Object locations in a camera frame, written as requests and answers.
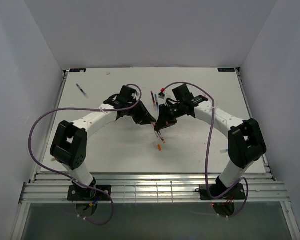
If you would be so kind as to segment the light blue gel pen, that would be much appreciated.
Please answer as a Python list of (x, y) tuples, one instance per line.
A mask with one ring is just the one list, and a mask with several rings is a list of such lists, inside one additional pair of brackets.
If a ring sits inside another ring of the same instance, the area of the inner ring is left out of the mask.
[(156, 105), (159, 106), (159, 103), (158, 103), (158, 97), (157, 97), (157, 94), (156, 94), (156, 93), (154, 94), (154, 98), (155, 98)]

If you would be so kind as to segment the clear pen cap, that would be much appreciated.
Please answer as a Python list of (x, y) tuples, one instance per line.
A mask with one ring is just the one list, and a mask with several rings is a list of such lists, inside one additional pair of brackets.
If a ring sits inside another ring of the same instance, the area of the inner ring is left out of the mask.
[(157, 143), (155, 141), (152, 142), (152, 145), (154, 146), (155, 149), (158, 148), (158, 145), (157, 145)]

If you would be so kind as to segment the orange red gel pen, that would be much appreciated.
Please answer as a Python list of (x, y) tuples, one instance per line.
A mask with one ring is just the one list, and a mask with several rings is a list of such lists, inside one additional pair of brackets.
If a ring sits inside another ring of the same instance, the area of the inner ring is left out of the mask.
[(155, 135), (163, 142), (163, 144), (166, 143), (165, 139), (163, 138), (162, 134), (160, 131), (154, 131)]

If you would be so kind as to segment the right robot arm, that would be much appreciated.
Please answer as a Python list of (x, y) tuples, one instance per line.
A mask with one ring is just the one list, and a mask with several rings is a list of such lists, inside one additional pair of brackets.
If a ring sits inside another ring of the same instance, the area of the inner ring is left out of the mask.
[(165, 104), (159, 106), (154, 130), (159, 132), (174, 126), (178, 118), (191, 116), (210, 124), (209, 139), (213, 130), (222, 133), (228, 140), (229, 162), (215, 184), (207, 184), (205, 191), (210, 199), (227, 199), (234, 193), (234, 187), (247, 169), (267, 152), (259, 123), (253, 118), (243, 120), (216, 108), (213, 98), (208, 94), (194, 96), (186, 83), (172, 92), (175, 101), (167, 99)]

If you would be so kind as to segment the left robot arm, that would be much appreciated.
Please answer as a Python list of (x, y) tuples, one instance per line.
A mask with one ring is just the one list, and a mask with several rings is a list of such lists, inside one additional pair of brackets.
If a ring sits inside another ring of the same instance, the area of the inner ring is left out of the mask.
[(64, 120), (56, 129), (50, 154), (67, 170), (85, 200), (96, 195), (95, 178), (85, 164), (88, 140), (106, 125), (125, 116), (131, 117), (137, 125), (156, 122), (142, 101), (137, 100), (137, 91), (124, 85), (96, 111), (73, 122)]

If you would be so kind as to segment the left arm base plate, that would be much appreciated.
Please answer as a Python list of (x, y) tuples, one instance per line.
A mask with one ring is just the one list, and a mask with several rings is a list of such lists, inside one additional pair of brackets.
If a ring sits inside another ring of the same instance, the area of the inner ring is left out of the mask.
[(109, 201), (109, 197), (105, 194), (89, 188), (82, 188), (76, 184), (72, 184), (68, 188), (68, 201)]

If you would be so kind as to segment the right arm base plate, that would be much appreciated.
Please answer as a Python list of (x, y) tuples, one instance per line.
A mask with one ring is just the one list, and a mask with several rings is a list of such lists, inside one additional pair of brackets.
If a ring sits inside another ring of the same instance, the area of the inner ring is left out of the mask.
[(205, 184), (200, 184), (198, 188), (194, 190), (195, 193), (199, 193), (201, 200), (216, 200), (216, 197), (225, 194), (220, 200), (244, 200), (246, 198), (244, 187), (241, 183), (238, 183), (231, 189), (222, 189), (217, 184), (211, 184), (209, 186), (211, 196), (208, 194), (208, 190)]

